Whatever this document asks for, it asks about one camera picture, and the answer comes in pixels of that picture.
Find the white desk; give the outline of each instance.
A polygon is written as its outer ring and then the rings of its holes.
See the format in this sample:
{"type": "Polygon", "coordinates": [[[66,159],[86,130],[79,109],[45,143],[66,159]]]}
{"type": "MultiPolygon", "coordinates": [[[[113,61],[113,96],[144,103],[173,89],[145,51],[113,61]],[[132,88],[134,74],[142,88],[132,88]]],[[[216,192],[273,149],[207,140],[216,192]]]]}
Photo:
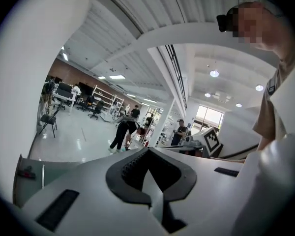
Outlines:
{"type": "Polygon", "coordinates": [[[56,98],[59,98],[59,99],[62,99],[62,100],[68,100],[68,101],[71,101],[71,106],[70,106],[70,109],[69,109],[69,115],[71,114],[71,111],[72,111],[72,108],[73,108],[73,104],[75,102],[75,96],[76,96],[76,93],[72,93],[73,94],[73,97],[72,99],[70,98],[67,98],[67,97],[64,97],[62,95],[59,95],[57,93],[53,93],[53,96],[56,97],[56,98]]]}

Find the black slot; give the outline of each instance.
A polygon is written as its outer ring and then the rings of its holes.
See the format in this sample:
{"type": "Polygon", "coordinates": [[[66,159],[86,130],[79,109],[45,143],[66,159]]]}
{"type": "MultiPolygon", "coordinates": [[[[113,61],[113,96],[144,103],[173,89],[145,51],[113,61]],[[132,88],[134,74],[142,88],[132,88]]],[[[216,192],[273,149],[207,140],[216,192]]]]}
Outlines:
{"type": "Polygon", "coordinates": [[[65,190],[52,204],[36,219],[36,222],[50,231],[54,231],[68,212],[79,192],[65,190]]]}
{"type": "Polygon", "coordinates": [[[228,169],[224,169],[224,168],[216,168],[214,171],[221,173],[221,174],[225,174],[228,176],[232,176],[232,177],[237,177],[239,171],[233,171],[233,170],[228,170],[228,169]]]}

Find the railing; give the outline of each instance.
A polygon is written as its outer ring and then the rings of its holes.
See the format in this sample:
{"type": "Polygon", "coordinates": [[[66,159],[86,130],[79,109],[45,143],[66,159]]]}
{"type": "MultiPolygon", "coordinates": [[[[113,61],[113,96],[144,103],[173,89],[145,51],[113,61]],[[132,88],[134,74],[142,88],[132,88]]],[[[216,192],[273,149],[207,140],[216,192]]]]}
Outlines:
{"type": "Polygon", "coordinates": [[[166,50],[167,53],[169,55],[169,57],[171,58],[175,73],[176,73],[176,77],[178,80],[178,84],[179,84],[179,88],[180,88],[180,93],[182,95],[182,99],[183,99],[183,103],[185,105],[185,109],[187,109],[187,101],[186,101],[186,94],[185,94],[185,88],[183,86],[183,81],[182,81],[182,76],[181,76],[181,71],[180,71],[180,67],[179,67],[179,63],[177,60],[177,56],[175,53],[175,49],[173,47],[173,45],[166,45],[166,50]]]}

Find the ceiling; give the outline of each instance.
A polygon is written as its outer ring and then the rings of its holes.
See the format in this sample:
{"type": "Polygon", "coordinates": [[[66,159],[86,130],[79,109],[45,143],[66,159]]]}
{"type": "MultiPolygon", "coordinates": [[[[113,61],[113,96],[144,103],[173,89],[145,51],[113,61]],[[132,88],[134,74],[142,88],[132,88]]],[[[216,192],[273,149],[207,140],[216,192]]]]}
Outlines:
{"type": "MultiPolygon", "coordinates": [[[[69,63],[76,68],[94,77],[105,76],[106,83],[126,94],[136,95],[138,102],[149,98],[157,101],[155,106],[162,108],[172,93],[153,59],[146,50],[135,49],[125,54],[122,51],[155,29],[187,23],[215,23],[216,15],[226,13],[230,7],[243,1],[254,0],[91,0],[85,22],[64,45],[64,51],[69,63]],[[125,79],[109,78],[119,74],[125,79]]],[[[273,13],[280,14],[270,2],[258,1],[273,13]]],[[[179,45],[175,48],[179,63],[184,64],[184,53],[179,50],[179,45]]],[[[229,48],[201,43],[193,44],[192,48],[196,64],[195,92],[200,95],[220,90],[229,94],[232,100],[242,102],[243,96],[249,92],[253,96],[251,102],[258,102],[261,93],[254,95],[253,88],[256,82],[266,83],[273,74],[273,67],[270,69],[266,62],[229,48]],[[208,76],[208,63],[221,70],[219,78],[212,80],[208,76]]],[[[183,76],[187,77],[188,67],[181,65],[181,68],[183,76]]]]}

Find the white floor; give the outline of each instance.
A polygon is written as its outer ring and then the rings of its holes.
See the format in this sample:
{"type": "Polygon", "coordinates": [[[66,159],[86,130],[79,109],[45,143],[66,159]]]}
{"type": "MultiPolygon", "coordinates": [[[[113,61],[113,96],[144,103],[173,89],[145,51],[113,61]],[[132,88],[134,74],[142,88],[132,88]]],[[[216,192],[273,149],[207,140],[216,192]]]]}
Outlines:
{"type": "MultiPolygon", "coordinates": [[[[71,115],[69,107],[57,114],[55,136],[51,125],[35,139],[30,159],[51,162],[87,162],[109,156],[108,147],[114,140],[115,124],[89,118],[91,112],[82,112],[73,107],[71,115]]],[[[137,148],[133,143],[130,148],[137,148]]]]}

